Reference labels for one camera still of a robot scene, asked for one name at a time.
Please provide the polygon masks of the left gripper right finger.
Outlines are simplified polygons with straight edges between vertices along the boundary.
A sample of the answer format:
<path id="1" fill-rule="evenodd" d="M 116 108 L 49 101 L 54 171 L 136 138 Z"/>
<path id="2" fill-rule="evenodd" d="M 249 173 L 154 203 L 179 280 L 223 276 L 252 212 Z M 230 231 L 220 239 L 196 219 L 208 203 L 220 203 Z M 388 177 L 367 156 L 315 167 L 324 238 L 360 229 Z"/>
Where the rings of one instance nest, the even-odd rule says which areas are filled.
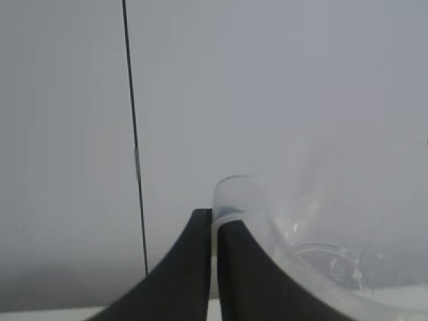
<path id="1" fill-rule="evenodd" d="M 242 221 L 217 232 L 217 281 L 223 320 L 344 320 L 289 278 Z"/>

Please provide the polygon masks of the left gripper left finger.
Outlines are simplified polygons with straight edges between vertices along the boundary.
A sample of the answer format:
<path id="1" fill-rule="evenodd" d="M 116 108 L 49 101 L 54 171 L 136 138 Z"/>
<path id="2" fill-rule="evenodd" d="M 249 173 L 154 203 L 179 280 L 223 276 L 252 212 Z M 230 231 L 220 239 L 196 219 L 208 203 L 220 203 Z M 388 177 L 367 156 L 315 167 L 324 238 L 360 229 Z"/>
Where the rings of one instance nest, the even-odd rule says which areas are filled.
<path id="1" fill-rule="evenodd" d="M 170 251 L 97 320 L 206 320 L 211 283 L 212 210 L 196 209 Z"/>

